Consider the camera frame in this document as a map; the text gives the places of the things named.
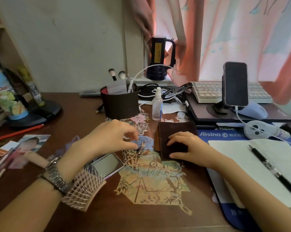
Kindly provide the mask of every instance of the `photo of person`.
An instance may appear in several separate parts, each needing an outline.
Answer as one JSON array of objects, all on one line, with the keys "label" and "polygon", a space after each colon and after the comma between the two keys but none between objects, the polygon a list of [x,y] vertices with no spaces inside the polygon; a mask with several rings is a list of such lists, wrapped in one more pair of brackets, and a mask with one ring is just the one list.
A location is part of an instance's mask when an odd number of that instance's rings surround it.
[{"label": "photo of person", "polygon": [[24,137],[18,141],[20,145],[9,157],[13,159],[13,161],[8,168],[22,169],[28,163],[28,160],[24,158],[23,154],[28,151],[38,151],[49,137],[50,135],[24,135]]}]

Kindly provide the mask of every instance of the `brown wooden desk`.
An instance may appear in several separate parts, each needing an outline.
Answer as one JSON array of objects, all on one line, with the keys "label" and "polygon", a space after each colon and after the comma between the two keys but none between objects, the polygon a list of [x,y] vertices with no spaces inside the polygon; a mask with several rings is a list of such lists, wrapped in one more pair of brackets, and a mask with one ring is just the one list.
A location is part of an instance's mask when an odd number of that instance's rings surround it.
[{"label": "brown wooden desk", "polygon": [[[43,96],[60,103],[63,108],[59,117],[47,123],[46,127],[27,133],[51,134],[38,151],[45,158],[62,149],[74,136],[82,138],[105,121],[104,112],[95,113],[101,105],[100,98],[79,98],[77,93],[45,93]],[[151,117],[151,106],[146,105],[143,109]],[[163,118],[177,121],[175,114],[166,114]],[[154,137],[157,121],[150,119],[147,122],[148,129],[144,135]],[[7,127],[1,128],[0,136],[9,132],[11,130]],[[11,140],[18,141],[22,136]],[[23,169],[8,170],[0,179],[0,211],[42,171],[31,163]],[[120,181],[117,173],[107,179],[107,184],[95,196],[87,212],[60,203],[45,231],[237,231],[226,222],[219,204],[213,202],[205,169],[192,164],[182,171],[186,173],[182,179],[190,190],[182,192],[182,202],[192,215],[179,206],[134,204],[124,194],[116,195]]]}]

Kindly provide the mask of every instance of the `yellow label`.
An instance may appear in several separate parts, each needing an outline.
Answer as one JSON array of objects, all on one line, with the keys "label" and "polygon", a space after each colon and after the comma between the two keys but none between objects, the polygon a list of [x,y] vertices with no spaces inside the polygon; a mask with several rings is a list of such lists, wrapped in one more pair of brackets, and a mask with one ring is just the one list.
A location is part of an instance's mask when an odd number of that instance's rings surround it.
[{"label": "yellow label", "polygon": [[155,53],[154,53],[154,62],[161,62],[161,53],[162,53],[162,43],[155,43]]}]

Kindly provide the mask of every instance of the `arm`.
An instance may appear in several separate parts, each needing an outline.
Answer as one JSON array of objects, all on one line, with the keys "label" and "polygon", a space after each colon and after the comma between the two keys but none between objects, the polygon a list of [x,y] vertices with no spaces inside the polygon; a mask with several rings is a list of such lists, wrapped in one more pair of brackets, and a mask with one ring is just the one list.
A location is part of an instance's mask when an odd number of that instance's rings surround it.
[{"label": "arm", "polygon": [[189,132],[179,132],[169,138],[167,145],[181,142],[188,146],[187,153],[172,153],[170,157],[220,173],[234,188],[262,231],[291,232],[291,210],[253,180],[236,162]]},{"label": "arm", "polygon": [[[58,161],[58,172],[71,182],[82,167],[95,157],[124,149],[137,149],[123,135],[137,140],[136,129],[113,120],[100,124],[89,135],[75,142]],[[62,194],[44,179],[37,179],[0,212],[0,231],[43,231],[62,199]]]}]

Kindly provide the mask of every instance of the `open notebook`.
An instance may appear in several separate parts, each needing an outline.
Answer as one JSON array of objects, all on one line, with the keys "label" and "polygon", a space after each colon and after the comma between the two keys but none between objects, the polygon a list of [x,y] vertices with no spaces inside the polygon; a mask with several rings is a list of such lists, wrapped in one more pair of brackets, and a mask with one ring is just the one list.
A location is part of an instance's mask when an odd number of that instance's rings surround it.
[{"label": "open notebook", "polygon": [[[255,181],[286,206],[291,208],[291,193],[250,151],[256,148],[291,182],[291,146],[282,141],[255,139],[249,141],[208,141],[210,146],[232,158]],[[233,189],[230,189],[235,201]]]}]

